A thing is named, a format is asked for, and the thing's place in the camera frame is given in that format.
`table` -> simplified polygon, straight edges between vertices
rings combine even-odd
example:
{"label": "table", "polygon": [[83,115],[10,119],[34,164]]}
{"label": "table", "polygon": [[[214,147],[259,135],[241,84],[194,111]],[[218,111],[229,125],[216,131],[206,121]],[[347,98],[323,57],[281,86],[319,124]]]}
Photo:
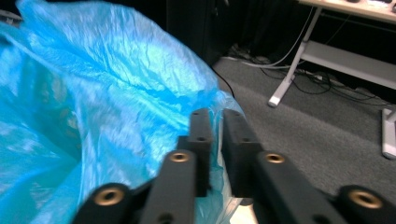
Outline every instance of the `table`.
{"label": "table", "polygon": [[[313,6],[317,9],[291,63],[289,72],[270,98],[269,106],[277,107],[279,105],[294,79],[294,71],[301,59],[396,90],[395,64],[384,63],[309,40],[323,8],[396,24],[396,14],[391,12],[391,7],[396,3],[396,0],[388,4],[388,7],[369,6],[367,0],[360,0],[359,3],[350,3],[346,0],[299,1],[301,4]],[[384,110],[382,120],[383,154],[389,159],[396,159],[395,112]]]}

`gray carpet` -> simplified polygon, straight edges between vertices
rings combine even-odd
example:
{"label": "gray carpet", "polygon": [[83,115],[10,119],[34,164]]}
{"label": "gray carpet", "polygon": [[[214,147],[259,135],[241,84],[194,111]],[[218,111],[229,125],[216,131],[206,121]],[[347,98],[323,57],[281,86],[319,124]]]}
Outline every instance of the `gray carpet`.
{"label": "gray carpet", "polygon": [[[225,59],[214,69],[233,87],[263,147],[289,156],[314,187],[334,195],[341,186],[361,185],[396,204],[396,161],[381,154],[381,109],[389,106],[358,104],[332,92],[309,95],[292,85],[280,105],[272,108],[267,102],[281,80]],[[281,77],[278,72],[269,75]],[[303,90],[323,90],[307,77],[295,82]]]}

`table leg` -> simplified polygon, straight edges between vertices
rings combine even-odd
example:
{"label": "table leg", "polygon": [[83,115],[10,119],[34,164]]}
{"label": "table leg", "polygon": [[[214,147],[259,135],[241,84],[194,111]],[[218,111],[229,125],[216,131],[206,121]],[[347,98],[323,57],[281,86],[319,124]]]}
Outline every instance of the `table leg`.
{"label": "table leg", "polygon": [[382,154],[388,158],[396,159],[396,110],[384,109],[382,111]]}
{"label": "table leg", "polygon": [[286,93],[288,90],[291,82],[294,80],[294,71],[297,67],[298,62],[301,59],[301,55],[303,54],[305,50],[306,43],[309,40],[309,36],[311,36],[311,33],[315,27],[315,24],[317,23],[318,17],[320,15],[322,8],[318,7],[317,10],[315,11],[315,15],[312,18],[311,23],[308,26],[308,29],[306,30],[305,36],[303,38],[303,41],[300,44],[300,47],[297,50],[296,55],[294,56],[293,62],[291,63],[290,69],[288,74],[285,76],[283,79],[282,83],[280,83],[279,87],[276,89],[275,93],[271,97],[270,101],[268,102],[269,106],[272,107],[277,107],[279,104],[280,100],[282,99],[283,95]]}

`blue plastic bag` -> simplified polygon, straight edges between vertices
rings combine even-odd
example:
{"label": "blue plastic bag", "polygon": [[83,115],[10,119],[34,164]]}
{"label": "blue plastic bag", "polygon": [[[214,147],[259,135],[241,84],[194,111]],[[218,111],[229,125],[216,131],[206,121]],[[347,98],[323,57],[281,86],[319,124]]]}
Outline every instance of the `blue plastic bag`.
{"label": "blue plastic bag", "polygon": [[18,3],[0,22],[0,219],[69,223],[92,190],[136,188],[208,107],[216,142],[197,223],[228,222],[218,157],[221,110],[241,111],[196,55],[132,8],[105,2]]}

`brass insert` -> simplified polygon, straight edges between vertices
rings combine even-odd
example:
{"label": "brass insert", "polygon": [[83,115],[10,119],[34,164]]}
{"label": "brass insert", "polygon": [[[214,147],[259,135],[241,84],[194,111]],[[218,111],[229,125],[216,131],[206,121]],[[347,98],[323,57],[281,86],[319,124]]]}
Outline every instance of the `brass insert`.
{"label": "brass insert", "polygon": [[366,208],[377,209],[382,207],[381,200],[379,200],[373,194],[363,190],[352,190],[349,192],[348,196],[352,202]]}
{"label": "brass insert", "polygon": [[118,188],[103,189],[94,198],[95,203],[109,206],[119,203],[124,197],[124,192]]}
{"label": "brass insert", "polygon": [[175,162],[183,162],[183,161],[187,161],[189,159],[189,155],[187,155],[186,153],[174,153],[171,156],[171,161],[175,161]]}
{"label": "brass insert", "polygon": [[272,162],[272,163],[282,163],[285,161],[285,158],[283,158],[281,155],[275,154],[275,153],[270,153],[270,154],[266,155],[265,159],[267,159],[269,162]]}

